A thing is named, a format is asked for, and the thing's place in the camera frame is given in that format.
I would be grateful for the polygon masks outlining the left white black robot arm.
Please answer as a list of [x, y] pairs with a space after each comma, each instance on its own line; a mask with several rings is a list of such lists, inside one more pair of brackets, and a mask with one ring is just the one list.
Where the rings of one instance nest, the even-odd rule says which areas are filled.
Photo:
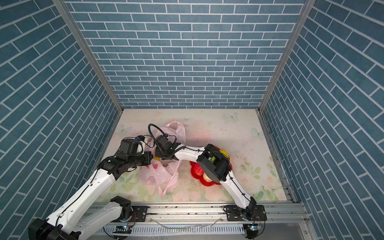
[[131, 201], [113, 197], [101, 210], [83, 218], [84, 213], [122, 174], [137, 167], [149, 166], [153, 155], [146, 151], [148, 138], [124, 138], [117, 152], [102, 160], [97, 169], [61, 207], [46, 219], [34, 220], [28, 228], [30, 240], [86, 240], [110, 222], [117, 221], [124, 229], [131, 228], [137, 214]]

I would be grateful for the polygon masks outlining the pink plastic bag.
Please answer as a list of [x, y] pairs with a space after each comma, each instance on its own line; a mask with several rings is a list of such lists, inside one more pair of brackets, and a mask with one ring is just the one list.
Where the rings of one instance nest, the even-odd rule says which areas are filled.
[[158, 150], [158, 145], [161, 143], [159, 137], [164, 137], [166, 142], [171, 144], [184, 144], [186, 130], [182, 123], [173, 121], [162, 128], [151, 126], [149, 132], [152, 132], [149, 137], [150, 147], [146, 147], [146, 149], [150, 150], [152, 154], [158, 153], [160, 156], [155, 156], [149, 166], [140, 169], [138, 179], [139, 183], [150, 188], [151, 195], [156, 192], [161, 198], [164, 198], [177, 186], [178, 168], [181, 162], [175, 157], [171, 157], [168, 150]]

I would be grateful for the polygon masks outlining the red fake strawberry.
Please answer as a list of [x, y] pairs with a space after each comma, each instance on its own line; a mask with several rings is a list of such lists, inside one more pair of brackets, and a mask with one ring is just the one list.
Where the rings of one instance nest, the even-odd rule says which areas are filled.
[[194, 166], [194, 173], [198, 176], [202, 176], [204, 174], [204, 171], [198, 164], [196, 164]]

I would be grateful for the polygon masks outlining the yellow fake lemon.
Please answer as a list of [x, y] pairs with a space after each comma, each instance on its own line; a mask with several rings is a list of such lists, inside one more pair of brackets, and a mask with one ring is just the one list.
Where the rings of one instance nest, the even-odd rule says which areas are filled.
[[223, 154], [227, 159], [230, 159], [229, 154], [225, 150], [220, 150], [220, 153]]

